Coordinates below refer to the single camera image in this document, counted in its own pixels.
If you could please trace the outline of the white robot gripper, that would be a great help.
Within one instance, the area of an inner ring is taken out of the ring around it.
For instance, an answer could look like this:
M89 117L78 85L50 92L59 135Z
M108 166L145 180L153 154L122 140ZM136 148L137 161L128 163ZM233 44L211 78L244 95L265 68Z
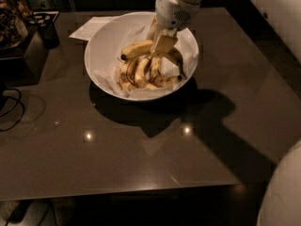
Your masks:
M153 41L150 51L168 53L178 41L177 30L185 29L192 22L199 4L200 0L156 0L156 15L147 35L147 39Z

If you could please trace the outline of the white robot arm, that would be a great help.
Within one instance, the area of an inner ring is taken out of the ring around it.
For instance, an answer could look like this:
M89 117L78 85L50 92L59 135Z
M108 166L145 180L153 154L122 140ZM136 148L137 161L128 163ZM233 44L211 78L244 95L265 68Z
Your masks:
M202 0L156 0L150 31L166 29L173 35L191 24ZM256 226L301 226L301 141L277 164L262 199Z

